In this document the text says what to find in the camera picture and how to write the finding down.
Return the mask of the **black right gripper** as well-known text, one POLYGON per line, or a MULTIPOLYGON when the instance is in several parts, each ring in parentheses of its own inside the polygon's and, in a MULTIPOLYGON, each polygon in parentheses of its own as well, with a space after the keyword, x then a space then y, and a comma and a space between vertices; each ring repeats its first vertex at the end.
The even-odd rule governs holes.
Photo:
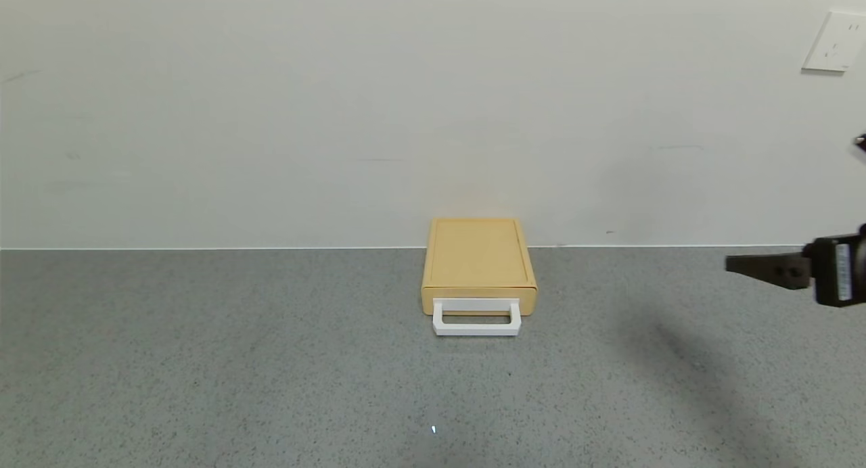
POLYGON ((734 254, 725 271, 788 290, 815 289, 820 305, 844 308, 865 302, 865 225, 857 233, 820 237, 797 250, 773 254, 734 254))

